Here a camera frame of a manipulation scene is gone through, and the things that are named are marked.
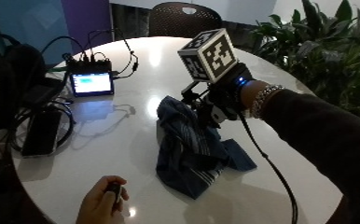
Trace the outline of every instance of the blue wall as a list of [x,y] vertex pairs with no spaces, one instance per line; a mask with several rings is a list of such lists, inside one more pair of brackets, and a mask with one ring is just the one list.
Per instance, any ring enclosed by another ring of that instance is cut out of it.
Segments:
[[[0,0],[0,32],[43,49],[50,40],[68,35],[62,0]],[[60,40],[44,55],[47,63],[60,62],[67,52],[72,53],[71,43]]]
[[[108,0],[63,0],[67,15],[67,27],[72,37],[82,43],[87,43],[88,33],[95,30],[111,29],[111,14]],[[112,41],[112,35],[102,34],[92,46],[103,45]],[[72,44],[75,52],[80,48]]]

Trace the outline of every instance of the blue cloth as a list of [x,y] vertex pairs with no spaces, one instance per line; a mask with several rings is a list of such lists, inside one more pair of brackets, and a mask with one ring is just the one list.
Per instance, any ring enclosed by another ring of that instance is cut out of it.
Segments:
[[165,130],[157,174],[171,188],[197,199],[225,167],[257,168],[234,139],[221,142],[217,129],[200,127],[197,114],[185,103],[167,96],[157,112]]

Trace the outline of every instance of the black phone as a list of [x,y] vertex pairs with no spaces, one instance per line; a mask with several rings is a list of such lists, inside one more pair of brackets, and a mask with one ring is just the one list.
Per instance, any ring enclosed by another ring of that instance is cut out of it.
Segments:
[[43,111],[31,118],[23,157],[48,156],[56,151],[62,116],[60,111]]

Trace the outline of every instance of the dark jacket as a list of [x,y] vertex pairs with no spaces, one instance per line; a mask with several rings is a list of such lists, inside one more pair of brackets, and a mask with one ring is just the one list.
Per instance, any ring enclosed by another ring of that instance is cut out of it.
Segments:
[[350,200],[351,223],[360,224],[360,118],[293,91],[273,97],[262,117],[339,187]]

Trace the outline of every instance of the green plant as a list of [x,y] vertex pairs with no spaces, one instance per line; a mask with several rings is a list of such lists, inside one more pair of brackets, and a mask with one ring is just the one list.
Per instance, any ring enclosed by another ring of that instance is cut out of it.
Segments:
[[306,19],[298,10],[284,23],[260,22],[254,31],[266,43],[256,55],[292,73],[318,97],[360,117],[360,10],[357,18],[349,0],[329,17],[310,0],[302,0]]

